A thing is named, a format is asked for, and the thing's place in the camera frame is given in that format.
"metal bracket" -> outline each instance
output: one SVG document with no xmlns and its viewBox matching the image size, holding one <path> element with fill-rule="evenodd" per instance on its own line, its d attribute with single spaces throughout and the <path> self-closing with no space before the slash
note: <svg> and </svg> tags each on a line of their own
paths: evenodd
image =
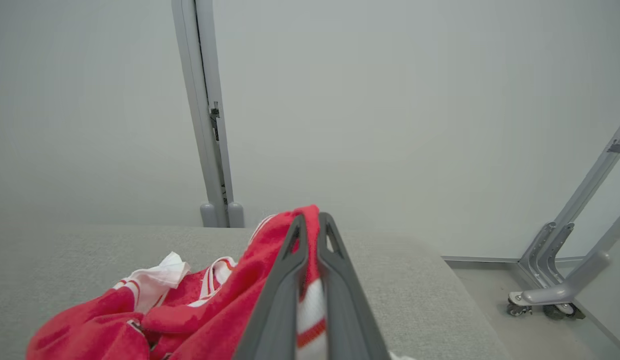
<svg viewBox="0 0 620 360">
<path fill-rule="evenodd" d="M 520 266 L 521 269 L 523 269 L 523 271 L 529 275 L 539 287 L 544 289 L 550 287 L 550 285 L 541 275 L 539 257 L 543 245 L 545 245 L 545 242 L 550 237 L 554 229 L 556 229 L 556 223 L 554 221 L 546 223 L 518 262 L 518 266 Z"/>
<path fill-rule="evenodd" d="M 561 284 L 565 278 L 556 269 L 556 254 L 561 250 L 565 240 L 574 230 L 574 223 L 565 225 L 549 243 L 539 257 L 539 270 L 555 285 Z"/>
<path fill-rule="evenodd" d="M 615 140 L 614 143 L 607 149 L 607 152 L 620 154 L 620 143 Z"/>
<path fill-rule="evenodd" d="M 216 119 L 221 117 L 221 112 L 219 111 L 219 102 L 214 101 L 214 107 L 210 109 L 210 121 L 212 122 L 212 129 L 214 129 L 214 137 L 216 141 L 219 141 L 219 127 L 216 124 Z"/>
<path fill-rule="evenodd" d="M 517 306 L 571 303 L 611 262 L 606 251 L 592 253 L 561 284 L 545 289 L 513 291 L 508 296 L 509 300 Z"/>
</svg>

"caster wheel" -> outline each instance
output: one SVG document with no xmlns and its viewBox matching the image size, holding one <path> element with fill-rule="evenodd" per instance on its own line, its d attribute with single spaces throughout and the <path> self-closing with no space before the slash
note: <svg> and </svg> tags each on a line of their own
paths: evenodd
<svg viewBox="0 0 620 360">
<path fill-rule="evenodd" d="M 531 306 L 519 306 L 510 300 L 508 304 L 507 312 L 513 317 L 518 317 L 521 314 L 525 314 L 527 312 L 532 313 L 532 307 Z"/>
<path fill-rule="evenodd" d="M 567 315 L 567 317 L 572 318 L 572 319 L 585 319 L 586 315 L 573 303 L 570 304 L 572 306 L 572 309 L 574 309 L 574 312 L 572 314 Z"/>
<path fill-rule="evenodd" d="M 568 315 L 559 310 L 556 305 L 543 305 L 543 313 L 553 321 L 561 321 L 568 317 Z"/>
</svg>

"gray table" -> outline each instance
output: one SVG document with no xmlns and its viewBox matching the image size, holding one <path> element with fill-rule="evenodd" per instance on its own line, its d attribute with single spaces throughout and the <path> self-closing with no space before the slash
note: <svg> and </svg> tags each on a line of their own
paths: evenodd
<svg viewBox="0 0 620 360">
<path fill-rule="evenodd" d="M 22 359 L 51 316 L 99 296 L 175 251 L 192 271 L 239 260 L 242 228 L 0 224 L 0 359 Z M 417 360 L 509 359 L 458 278 L 419 241 L 345 232 L 343 240 L 387 346 Z"/>
</svg>

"gray metal stand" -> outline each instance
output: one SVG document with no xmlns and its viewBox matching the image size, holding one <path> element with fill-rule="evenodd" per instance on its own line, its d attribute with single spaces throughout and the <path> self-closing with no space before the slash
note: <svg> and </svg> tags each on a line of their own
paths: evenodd
<svg viewBox="0 0 620 360">
<path fill-rule="evenodd" d="M 588 175 L 572 195 L 557 218 L 547 223 L 536 235 L 534 241 L 519 260 L 519 267 L 540 289 L 514 291 L 509 294 L 508 312 L 518 316 L 531 312 L 532 305 L 560 305 L 558 310 L 568 316 L 579 312 L 571 304 L 581 290 L 588 285 L 605 267 L 611 258 L 607 251 L 620 237 L 620 218 L 599 241 L 609 246 L 597 245 L 581 265 L 563 278 L 556 268 L 556 255 L 574 230 L 574 220 L 592 198 L 607 175 L 620 159 L 620 127 L 609 141 L 604 151 L 590 169 Z"/>
<path fill-rule="evenodd" d="M 579 292 L 611 264 L 612 258 L 607 251 L 612 248 L 618 239 L 620 239 L 620 216 L 607 230 L 605 235 L 601 237 L 583 263 L 574 269 L 561 284 L 543 289 L 511 292 L 508 296 L 510 301 L 508 312 L 511 315 L 518 316 L 521 313 L 528 312 L 529 308 L 534 305 L 563 305 L 571 303 Z"/>
</svg>

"red and white cloth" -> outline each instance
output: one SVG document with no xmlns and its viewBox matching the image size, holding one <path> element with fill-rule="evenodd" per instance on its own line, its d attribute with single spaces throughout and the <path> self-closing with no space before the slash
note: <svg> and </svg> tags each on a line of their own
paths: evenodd
<svg viewBox="0 0 620 360">
<path fill-rule="evenodd" d="M 297 317 L 297 359 L 326 358 L 325 303 L 317 266 L 319 209 L 311 205 L 269 216 L 236 263 L 221 257 L 186 275 L 170 253 L 139 269 L 104 295 L 48 321 L 31 339 L 28 360 L 231 359 L 287 231 L 305 216 L 308 268 Z"/>
</svg>

